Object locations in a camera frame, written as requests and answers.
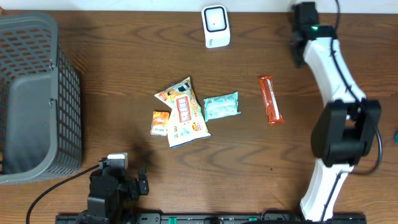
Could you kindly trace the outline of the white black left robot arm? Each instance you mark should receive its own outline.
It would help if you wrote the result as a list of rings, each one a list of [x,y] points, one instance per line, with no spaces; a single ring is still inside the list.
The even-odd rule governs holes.
[[[123,208],[125,202],[137,201],[149,194],[146,167],[134,179],[126,178],[125,159],[104,159],[90,175],[87,209],[78,216],[77,224],[136,223],[135,215]]]

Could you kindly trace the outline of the yellow white chips bag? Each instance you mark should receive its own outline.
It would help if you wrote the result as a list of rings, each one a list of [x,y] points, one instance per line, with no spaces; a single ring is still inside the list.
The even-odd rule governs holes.
[[[190,77],[170,85],[154,96],[171,109],[167,126],[170,148],[211,136]]]

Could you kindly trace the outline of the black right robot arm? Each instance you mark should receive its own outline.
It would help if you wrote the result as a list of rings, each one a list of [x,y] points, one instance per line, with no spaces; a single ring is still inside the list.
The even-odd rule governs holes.
[[[352,77],[340,50],[338,26],[320,24],[314,1],[295,1],[291,9],[294,62],[310,67],[324,106],[310,138],[315,168],[300,210],[307,222],[328,223],[335,219],[333,207],[346,178],[374,141],[377,161],[365,173],[372,174],[381,165],[381,106],[378,100],[369,100]]]

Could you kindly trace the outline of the red orange chocolate bar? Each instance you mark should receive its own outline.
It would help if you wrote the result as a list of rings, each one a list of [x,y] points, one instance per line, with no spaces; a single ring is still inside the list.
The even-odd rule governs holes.
[[[275,125],[278,123],[283,123],[284,119],[280,113],[274,93],[272,76],[259,77],[259,84],[261,87],[261,93],[264,100],[264,106],[269,120],[269,124]]]

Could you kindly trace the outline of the pale green wipes pack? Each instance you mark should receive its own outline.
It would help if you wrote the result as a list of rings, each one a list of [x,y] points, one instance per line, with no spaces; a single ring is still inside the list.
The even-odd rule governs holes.
[[[239,93],[236,91],[223,96],[214,96],[204,99],[205,121],[224,118],[240,114],[238,110]]]

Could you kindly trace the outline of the small orange snack packet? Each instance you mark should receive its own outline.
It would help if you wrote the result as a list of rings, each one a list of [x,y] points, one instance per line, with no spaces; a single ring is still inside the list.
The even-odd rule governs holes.
[[[150,134],[154,136],[166,136],[170,113],[166,111],[154,111]]]

